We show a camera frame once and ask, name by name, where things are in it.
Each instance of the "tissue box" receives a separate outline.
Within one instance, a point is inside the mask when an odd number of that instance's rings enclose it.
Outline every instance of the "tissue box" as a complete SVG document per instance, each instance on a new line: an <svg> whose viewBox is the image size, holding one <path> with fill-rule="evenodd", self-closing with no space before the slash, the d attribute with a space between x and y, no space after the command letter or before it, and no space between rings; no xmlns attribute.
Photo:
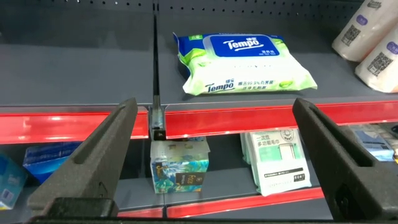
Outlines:
<svg viewBox="0 0 398 224"><path fill-rule="evenodd" d="M24 188L27 174L16 163L0 154L0 210L12 209Z"/></svg>
<svg viewBox="0 0 398 224"><path fill-rule="evenodd" d="M376 124L352 125L349 127L362 146L379 161L394 161L394 150L381 136L385 135Z"/></svg>
<svg viewBox="0 0 398 224"><path fill-rule="evenodd" d="M60 142L26 149L23 166L42 184L74 152L81 142Z"/></svg>
<svg viewBox="0 0 398 224"><path fill-rule="evenodd" d="M206 141L153 141L150 156L155 193L201 191L209 151Z"/></svg>

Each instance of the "blue tissue box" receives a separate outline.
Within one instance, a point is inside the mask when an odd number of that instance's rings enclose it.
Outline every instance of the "blue tissue box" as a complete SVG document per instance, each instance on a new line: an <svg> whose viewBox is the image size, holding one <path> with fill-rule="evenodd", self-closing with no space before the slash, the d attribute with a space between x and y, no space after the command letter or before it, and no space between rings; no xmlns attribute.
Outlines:
<svg viewBox="0 0 398 224"><path fill-rule="evenodd" d="M60 142L26 149L23 166L42 184L74 152L81 142Z"/></svg>
<svg viewBox="0 0 398 224"><path fill-rule="evenodd" d="M14 161L0 154L0 210L12 209L24 188L27 174Z"/></svg>

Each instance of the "colorful tissue box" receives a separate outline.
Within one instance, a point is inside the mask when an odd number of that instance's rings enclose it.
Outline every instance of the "colorful tissue box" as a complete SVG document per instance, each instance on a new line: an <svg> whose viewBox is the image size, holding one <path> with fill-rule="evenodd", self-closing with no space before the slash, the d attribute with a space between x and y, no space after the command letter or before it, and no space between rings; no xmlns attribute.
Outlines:
<svg viewBox="0 0 398 224"><path fill-rule="evenodd" d="M206 141L154 141L151 169L155 193L199 192L209 166Z"/></svg>
<svg viewBox="0 0 398 224"><path fill-rule="evenodd" d="M0 154L0 210L14 208L24 188L26 172L14 161Z"/></svg>

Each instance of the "pegboard back panel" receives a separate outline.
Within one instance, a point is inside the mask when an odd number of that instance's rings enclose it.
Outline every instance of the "pegboard back panel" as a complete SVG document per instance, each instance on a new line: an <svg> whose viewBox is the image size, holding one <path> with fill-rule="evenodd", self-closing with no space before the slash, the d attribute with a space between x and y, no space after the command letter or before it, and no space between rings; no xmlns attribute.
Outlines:
<svg viewBox="0 0 398 224"><path fill-rule="evenodd" d="M153 12L153 0L0 0L1 5Z"/></svg>
<svg viewBox="0 0 398 224"><path fill-rule="evenodd" d="M159 14L284 17L347 22L362 1L159 0Z"/></svg>

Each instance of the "white box with green label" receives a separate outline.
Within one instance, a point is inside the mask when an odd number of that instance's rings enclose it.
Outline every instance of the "white box with green label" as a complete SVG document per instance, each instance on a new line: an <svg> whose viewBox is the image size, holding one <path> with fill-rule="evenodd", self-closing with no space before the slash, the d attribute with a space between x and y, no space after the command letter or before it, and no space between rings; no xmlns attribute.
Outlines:
<svg viewBox="0 0 398 224"><path fill-rule="evenodd" d="M296 129L242 135L246 161L263 196L312 186Z"/></svg>

